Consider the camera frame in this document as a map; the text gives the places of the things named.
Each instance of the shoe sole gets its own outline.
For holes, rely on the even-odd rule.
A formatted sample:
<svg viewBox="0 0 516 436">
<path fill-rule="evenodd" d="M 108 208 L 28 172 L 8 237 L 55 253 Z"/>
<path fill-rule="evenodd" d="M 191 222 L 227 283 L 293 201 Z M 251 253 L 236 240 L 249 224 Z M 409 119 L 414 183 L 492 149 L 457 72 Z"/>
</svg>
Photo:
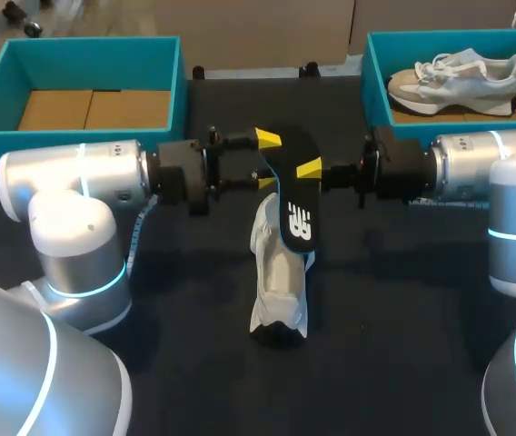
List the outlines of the shoe sole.
<svg viewBox="0 0 516 436">
<path fill-rule="evenodd" d="M 438 103 L 438 104 L 426 104 L 426 103 L 416 103 L 404 100 L 400 97 L 389 93 L 389 96 L 397 103 L 406 107 L 407 109 L 417 113 L 424 115 L 436 115 L 442 109 L 448 106 L 464 106 L 469 109 L 472 109 L 474 112 L 479 114 L 487 114 L 487 115 L 497 115 L 497 116 L 511 116 L 513 111 L 513 100 L 489 100 L 489 99 L 479 99 L 479 98 L 466 98 L 463 100 L 457 100 L 453 102 L 446 103 Z"/>
</svg>

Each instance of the cable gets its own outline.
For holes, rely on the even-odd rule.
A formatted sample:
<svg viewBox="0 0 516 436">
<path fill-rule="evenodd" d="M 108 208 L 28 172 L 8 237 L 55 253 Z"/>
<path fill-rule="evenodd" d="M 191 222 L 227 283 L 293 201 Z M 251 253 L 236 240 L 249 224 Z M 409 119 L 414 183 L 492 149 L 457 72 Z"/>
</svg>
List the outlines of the cable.
<svg viewBox="0 0 516 436">
<path fill-rule="evenodd" d="M 129 248 L 129 255 L 127 257 L 127 275 L 130 277 L 131 272 L 133 271 L 134 265 L 134 257 L 137 254 L 137 246 L 139 245 L 139 235 L 141 234 L 141 227 L 143 227 L 143 222 L 149 212 L 154 208 L 157 204 L 157 195 L 153 194 L 149 199 L 147 205 L 139 212 L 137 215 L 137 219 L 133 225 L 133 233 L 131 234 L 131 246 Z"/>
<path fill-rule="evenodd" d="M 453 203 L 442 203 L 429 198 L 418 198 L 412 202 L 409 202 L 410 206 L 440 206 L 440 207 L 465 207 L 470 209 L 488 209 L 488 203 L 486 202 L 453 202 Z"/>
</svg>

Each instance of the cardboard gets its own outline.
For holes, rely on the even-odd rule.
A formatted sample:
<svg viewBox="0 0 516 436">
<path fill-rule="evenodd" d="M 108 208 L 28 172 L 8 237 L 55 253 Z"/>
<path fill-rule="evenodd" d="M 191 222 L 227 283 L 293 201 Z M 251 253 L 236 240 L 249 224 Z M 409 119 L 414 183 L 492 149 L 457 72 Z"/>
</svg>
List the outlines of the cardboard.
<svg viewBox="0 0 516 436">
<path fill-rule="evenodd" d="M 397 105 L 392 105 L 393 121 L 397 124 L 466 123 L 490 121 L 516 121 L 516 112 L 510 116 L 478 114 L 461 106 L 450 106 L 434 116 L 412 114 Z"/>
<path fill-rule="evenodd" d="M 170 91 L 94 91 L 84 129 L 161 129 L 170 107 Z"/>
<path fill-rule="evenodd" d="M 32 91 L 18 130 L 83 130 L 93 92 Z"/>
<path fill-rule="evenodd" d="M 32 91 L 18 130 L 161 129 L 171 91 Z"/>
<path fill-rule="evenodd" d="M 510 28 L 515 11 L 516 0 L 357 0 L 349 54 L 363 54 L 369 32 Z"/>
</svg>

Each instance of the blue led ring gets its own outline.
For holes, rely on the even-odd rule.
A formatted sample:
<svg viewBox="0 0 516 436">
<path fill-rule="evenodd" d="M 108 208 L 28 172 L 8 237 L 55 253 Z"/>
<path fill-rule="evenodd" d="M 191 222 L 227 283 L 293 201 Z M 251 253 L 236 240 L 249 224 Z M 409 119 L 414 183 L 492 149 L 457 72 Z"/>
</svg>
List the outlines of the blue led ring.
<svg viewBox="0 0 516 436">
<path fill-rule="evenodd" d="M 104 292 L 107 289 L 112 288 L 115 286 L 124 276 L 124 273 L 126 272 L 127 265 L 125 262 L 123 262 L 123 268 L 121 268 L 121 272 L 113 278 L 109 283 L 107 283 L 104 286 L 101 286 L 100 288 L 93 289 L 92 291 L 88 292 L 80 292 L 80 293 L 70 293 L 70 292 L 61 292 L 58 291 L 52 284 L 48 283 L 48 286 L 50 289 L 56 294 L 60 295 L 61 297 L 65 298 L 84 298 L 84 297 L 90 297 L 92 295 L 97 295 L 98 293 Z"/>
</svg>

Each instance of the white sneaker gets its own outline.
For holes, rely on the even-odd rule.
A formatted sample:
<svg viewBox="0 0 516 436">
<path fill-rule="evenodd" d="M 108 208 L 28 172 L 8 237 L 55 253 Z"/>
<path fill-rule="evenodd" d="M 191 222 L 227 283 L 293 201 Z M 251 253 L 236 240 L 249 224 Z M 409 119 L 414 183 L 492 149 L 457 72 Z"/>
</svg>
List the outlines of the white sneaker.
<svg viewBox="0 0 516 436">
<path fill-rule="evenodd" d="M 511 115 L 516 97 L 516 54 L 510 59 L 486 59 L 469 48 L 438 54 L 433 62 L 394 74 L 390 97 L 418 114 L 434 115 L 458 104 L 475 112 Z"/>
<path fill-rule="evenodd" d="M 314 263 L 314 252 L 304 256 L 290 252 L 279 234 L 278 194 L 266 197 L 256 213 L 250 250 L 256 256 L 258 291 L 250 320 L 250 332 L 260 325 L 281 322 L 306 338 L 308 310 L 305 274 Z"/>
</svg>

